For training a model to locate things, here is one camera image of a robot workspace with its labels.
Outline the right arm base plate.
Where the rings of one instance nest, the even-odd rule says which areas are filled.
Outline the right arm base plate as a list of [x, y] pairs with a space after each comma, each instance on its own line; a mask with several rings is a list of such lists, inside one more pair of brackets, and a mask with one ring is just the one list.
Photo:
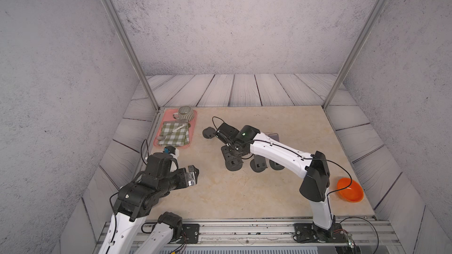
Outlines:
[[323, 229], [314, 223], [294, 224], [293, 239], [298, 243], [346, 243], [347, 235], [339, 223], [333, 223], [330, 229]]

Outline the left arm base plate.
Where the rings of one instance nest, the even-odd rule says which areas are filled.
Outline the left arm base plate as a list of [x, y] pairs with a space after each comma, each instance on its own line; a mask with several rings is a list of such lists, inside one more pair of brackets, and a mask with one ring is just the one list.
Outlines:
[[170, 243], [197, 244], [200, 236], [200, 225], [197, 223], [184, 223], [175, 227]]

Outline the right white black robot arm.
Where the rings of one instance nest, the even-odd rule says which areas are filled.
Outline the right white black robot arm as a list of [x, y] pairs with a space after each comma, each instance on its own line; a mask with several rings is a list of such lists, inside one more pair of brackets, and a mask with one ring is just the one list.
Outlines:
[[261, 156], [295, 173], [303, 180], [300, 194], [310, 203], [313, 228], [332, 230], [334, 215], [327, 200], [330, 170], [324, 154], [319, 151], [315, 154], [298, 151], [249, 125], [239, 131], [224, 122], [219, 128], [206, 128], [202, 134], [206, 139], [218, 138], [223, 142], [221, 151], [229, 171], [240, 170], [242, 158], [252, 154], [254, 158]]

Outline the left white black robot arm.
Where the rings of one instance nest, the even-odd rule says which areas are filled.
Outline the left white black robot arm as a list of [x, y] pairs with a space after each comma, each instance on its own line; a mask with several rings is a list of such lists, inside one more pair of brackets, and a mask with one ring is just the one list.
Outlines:
[[[199, 170], [190, 165], [178, 165], [179, 151], [166, 147], [162, 152], [149, 155], [145, 169], [123, 186], [114, 196], [116, 201], [111, 223], [100, 249], [101, 254], [127, 254], [147, 216], [160, 199], [173, 190], [186, 189], [197, 184]], [[169, 243], [179, 243], [174, 253], [179, 254], [189, 242], [183, 229], [182, 217], [172, 212], [159, 216], [148, 238], [138, 248], [139, 254], [158, 254]]]

